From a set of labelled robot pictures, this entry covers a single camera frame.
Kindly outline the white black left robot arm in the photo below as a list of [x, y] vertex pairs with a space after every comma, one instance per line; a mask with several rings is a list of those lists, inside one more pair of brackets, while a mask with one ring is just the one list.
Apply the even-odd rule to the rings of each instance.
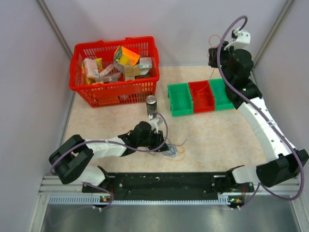
[[110, 184], [107, 172], [99, 165], [90, 163], [100, 158], [125, 157], [135, 152], [167, 151], [163, 132], [159, 130], [161, 123], [161, 118], [141, 121], [128, 133], [108, 140], [86, 140], [79, 134], [73, 135], [49, 157], [51, 170], [64, 185], [86, 182], [98, 191], [106, 191]]

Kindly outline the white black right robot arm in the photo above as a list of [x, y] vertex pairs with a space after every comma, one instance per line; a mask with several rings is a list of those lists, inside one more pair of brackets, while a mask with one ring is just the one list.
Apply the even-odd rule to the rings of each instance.
[[222, 69], [226, 96], [251, 126], [267, 162], [233, 168], [232, 175], [225, 179], [226, 187], [237, 191], [243, 183], [256, 182], [270, 188], [297, 176], [303, 178], [308, 153], [285, 138], [269, 113], [262, 93], [249, 78], [253, 68], [251, 54], [244, 49], [225, 49], [227, 45], [225, 41], [222, 49], [209, 49], [209, 65]]

